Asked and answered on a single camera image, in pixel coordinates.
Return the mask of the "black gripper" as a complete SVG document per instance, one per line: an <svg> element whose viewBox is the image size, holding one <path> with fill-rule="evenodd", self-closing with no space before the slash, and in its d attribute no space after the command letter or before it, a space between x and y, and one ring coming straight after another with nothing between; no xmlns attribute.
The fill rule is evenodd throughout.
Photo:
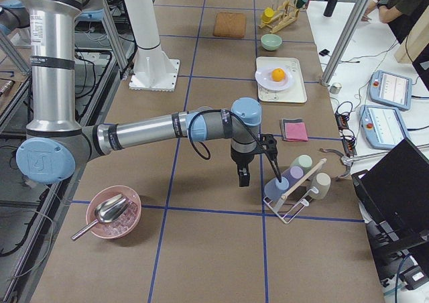
<svg viewBox="0 0 429 303"><path fill-rule="evenodd" d="M239 186L247 187L249 185L249 164L253 161L254 155L252 151L255 149L256 143L240 143L238 141L231 142L231 159L237 165L237 173L239 177Z"/></svg>

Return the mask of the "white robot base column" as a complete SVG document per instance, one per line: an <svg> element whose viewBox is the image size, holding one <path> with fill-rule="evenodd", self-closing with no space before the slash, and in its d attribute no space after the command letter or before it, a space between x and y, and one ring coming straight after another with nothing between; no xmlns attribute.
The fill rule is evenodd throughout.
<svg viewBox="0 0 429 303"><path fill-rule="evenodd" d="M124 0L137 45L133 90L173 91L180 61L170 59L163 51L152 0Z"/></svg>

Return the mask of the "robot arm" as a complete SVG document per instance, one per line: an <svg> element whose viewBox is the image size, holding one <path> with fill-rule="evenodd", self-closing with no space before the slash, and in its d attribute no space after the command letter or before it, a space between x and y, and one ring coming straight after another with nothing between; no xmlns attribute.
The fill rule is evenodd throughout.
<svg viewBox="0 0 429 303"><path fill-rule="evenodd" d="M1 2L1 32L6 36L15 29L30 26L29 13L20 0Z"/></svg>
<svg viewBox="0 0 429 303"><path fill-rule="evenodd" d="M74 27L84 12L103 15L103 0L21 0L29 13L32 55L32 121L16 153L21 172L42 184L63 181L87 162L112 151L186 137L191 142L229 139L239 183L263 152L261 105L241 98L229 110L178 112L126 124L83 127L75 117Z"/></svg>

